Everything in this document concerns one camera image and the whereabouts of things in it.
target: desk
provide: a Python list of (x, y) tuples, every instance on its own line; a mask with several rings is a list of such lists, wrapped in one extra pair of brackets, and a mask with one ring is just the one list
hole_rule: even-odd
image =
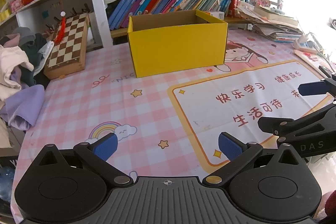
[[(68, 75), (62, 80), (53, 80), (47, 87), (45, 103), (36, 126), (27, 131), (22, 144), (13, 189), (44, 145), (54, 143), (59, 149), (68, 149), (86, 140), (93, 142), (111, 131), (118, 136), (118, 149), (107, 162), (133, 178), (137, 175), (199, 176), (202, 180), (209, 172), (227, 162), (225, 155), (216, 149), (216, 138), (218, 139), (218, 135), (227, 128), (226, 126), (236, 127), (237, 132), (241, 132), (241, 135), (237, 136), (241, 141), (257, 140), (265, 147), (276, 147), (275, 137), (262, 133), (256, 127), (260, 116), (256, 113), (254, 116), (249, 115), (250, 112), (246, 113), (250, 108), (244, 110), (245, 123), (249, 123), (238, 126), (239, 120), (235, 121), (231, 115), (239, 114), (238, 103), (232, 107), (237, 113), (223, 110), (222, 116), (230, 119), (226, 124), (217, 124), (217, 128), (211, 126), (212, 123), (207, 126), (208, 121), (213, 121), (212, 117), (204, 116), (204, 119), (201, 119), (197, 117), (199, 112), (190, 112), (193, 109), (203, 110), (197, 104), (189, 107), (199, 99), (192, 97), (191, 101), (186, 101), (178, 97), (192, 94), (194, 83), (207, 83), (205, 90), (201, 89), (199, 92), (200, 98), (208, 96), (208, 93), (204, 92), (210, 90), (209, 92), (217, 92), (219, 95), (228, 93), (232, 100), (238, 102), (241, 96), (244, 96), (237, 95), (237, 90), (240, 89), (243, 92), (241, 94), (245, 94), (243, 99), (253, 104), (257, 102), (260, 110), (265, 100), (273, 112), (264, 112), (264, 115), (271, 117), (277, 115), (296, 119), (331, 101), (331, 98), (325, 95), (310, 98), (295, 95), (300, 83), (316, 81), (322, 76), (310, 72), (312, 69), (309, 70), (297, 61), (284, 62), (298, 60), (292, 53), (291, 45), (270, 42), (245, 30), (230, 30), (228, 39), (231, 46), (237, 43), (240, 45), (237, 49), (230, 50), (231, 55), (234, 51), (246, 52), (242, 54), (244, 56), (226, 63), (228, 68), (197, 68), (138, 79), (134, 77), (128, 44), (89, 52), (84, 71)], [(262, 73), (256, 69), (258, 66), (264, 67)], [(239, 74), (241, 69), (249, 71)], [(270, 77), (258, 81), (257, 74), (261, 75), (260, 77)], [(250, 93), (249, 88), (245, 89), (244, 86), (249, 84), (247, 80), (254, 86), (254, 93)], [(281, 92), (272, 94), (270, 86), (280, 86), (289, 93), (284, 96)], [(216, 94), (212, 95), (212, 104), (216, 108), (225, 105), (221, 102), (221, 97), (217, 99)], [(281, 108), (274, 104), (275, 99), (281, 101)], [(296, 114), (290, 112), (290, 108), (293, 108), (290, 107), (292, 100), (297, 100)], [(182, 106), (182, 111), (177, 109), (178, 104)], [(186, 111), (187, 119), (181, 116), (183, 111)], [(193, 117), (197, 117), (197, 120), (190, 120)], [(198, 125), (206, 126), (197, 132)], [(209, 131), (209, 142), (204, 141), (201, 136), (207, 130), (213, 130)], [(197, 138), (192, 136), (192, 132), (199, 134), (201, 146), (195, 145)], [(21, 216), (13, 196), (11, 208), (18, 223)]]

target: storage box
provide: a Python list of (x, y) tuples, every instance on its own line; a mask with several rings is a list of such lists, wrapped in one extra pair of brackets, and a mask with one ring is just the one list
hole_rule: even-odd
[(223, 64), (227, 23), (199, 10), (130, 17), (136, 77)]

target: clothes pile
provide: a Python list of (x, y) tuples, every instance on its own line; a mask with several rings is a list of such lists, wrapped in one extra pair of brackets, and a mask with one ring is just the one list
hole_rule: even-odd
[(0, 39), (0, 117), (19, 130), (34, 126), (44, 102), (44, 87), (34, 77), (54, 43), (18, 27)]

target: purple clothing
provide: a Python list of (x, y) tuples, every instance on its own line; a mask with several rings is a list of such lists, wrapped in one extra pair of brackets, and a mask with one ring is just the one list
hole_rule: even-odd
[(28, 130), (36, 124), (44, 102), (44, 88), (34, 85), (20, 90), (6, 100), (0, 116), (12, 127)]

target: cartoon girl print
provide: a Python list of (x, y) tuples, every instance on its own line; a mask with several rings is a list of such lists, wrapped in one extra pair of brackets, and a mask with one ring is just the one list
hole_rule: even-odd
[(234, 43), (231, 40), (228, 40), (228, 43), (226, 44), (225, 63), (215, 67), (221, 71), (229, 72), (257, 67), (267, 63), (267, 58), (256, 53), (254, 50), (251, 50), (243, 44)]

